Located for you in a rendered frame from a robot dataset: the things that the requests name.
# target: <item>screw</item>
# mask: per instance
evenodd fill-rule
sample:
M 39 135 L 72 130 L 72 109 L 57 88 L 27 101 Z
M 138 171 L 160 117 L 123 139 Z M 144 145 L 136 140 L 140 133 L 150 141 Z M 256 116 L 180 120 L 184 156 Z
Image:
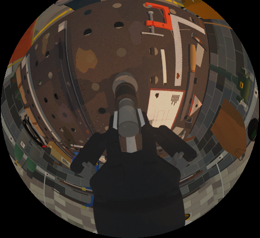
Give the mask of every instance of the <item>screw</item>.
M 153 21 L 153 11 L 149 11 L 148 14 L 149 14 L 149 17 L 150 17 L 150 21 Z M 151 25 L 151 29 L 152 29 L 152 33 L 154 33 L 154 26 L 153 25 Z

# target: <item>red panel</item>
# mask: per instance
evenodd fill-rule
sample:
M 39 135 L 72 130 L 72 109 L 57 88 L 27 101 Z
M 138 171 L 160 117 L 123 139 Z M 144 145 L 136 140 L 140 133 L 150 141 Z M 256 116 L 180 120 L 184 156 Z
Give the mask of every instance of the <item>red panel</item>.
M 26 30 L 25 34 L 23 35 L 23 37 L 19 41 L 19 43 L 16 46 L 15 51 L 14 51 L 12 57 L 11 57 L 9 65 L 11 63 L 13 63 L 14 61 L 16 61 L 16 60 L 18 60 L 20 58 L 23 58 L 26 55 L 27 51 L 30 49 L 31 41 L 32 41 L 32 35 L 33 35 L 33 30 L 34 30 L 34 26 L 35 26 L 36 20 Z
M 161 6 L 161 5 L 156 5 L 156 4 L 153 4 L 153 3 L 145 3 L 146 7 L 148 5 L 152 6 L 153 8 L 158 8 L 158 9 L 162 9 L 163 10 L 165 23 L 147 20 L 146 21 L 146 25 L 147 26 L 153 25 L 154 27 L 163 28 L 163 29 L 167 29 L 167 30 L 172 30 L 172 23 L 171 23 L 171 16 L 170 16 L 169 8 L 165 7 L 165 6 Z

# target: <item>orange cabinet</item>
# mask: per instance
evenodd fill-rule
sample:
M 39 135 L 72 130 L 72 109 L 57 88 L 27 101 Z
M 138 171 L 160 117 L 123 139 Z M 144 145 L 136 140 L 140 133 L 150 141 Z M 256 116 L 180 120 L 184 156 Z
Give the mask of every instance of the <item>orange cabinet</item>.
M 184 7 L 203 19 L 224 20 L 213 8 L 202 0 L 181 0 Z

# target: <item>wooden handle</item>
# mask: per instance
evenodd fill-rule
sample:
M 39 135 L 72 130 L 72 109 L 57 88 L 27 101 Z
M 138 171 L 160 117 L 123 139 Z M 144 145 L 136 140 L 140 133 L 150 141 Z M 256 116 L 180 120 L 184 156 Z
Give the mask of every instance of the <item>wooden handle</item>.
M 190 46 L 190 65 L 191 65 L 191 72 L 195 72 L 196 68 L 196 48 L 195 45 L 191 44 Z

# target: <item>red clamp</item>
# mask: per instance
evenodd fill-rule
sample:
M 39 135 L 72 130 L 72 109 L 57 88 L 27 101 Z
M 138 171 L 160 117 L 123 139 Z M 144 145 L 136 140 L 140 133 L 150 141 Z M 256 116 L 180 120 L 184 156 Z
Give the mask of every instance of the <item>red clamp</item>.
M 165 23 L 147 20 L 146 25 L 147 26 L 153 25 L 154 27 L 163 28 L 163 29 L 167 29 L 167 30 L 172 31 L 172 23 L 171 23 L 171 16 L 170 16 L 169 8 L 165 7 L 165 6 L 161 6 L 161 5 L 152 4 L 152 3 L 145 3 L 146 7 L 148 5 L 152 6 L 153 8 L 158 8 L 158 9 L 163 10 Z

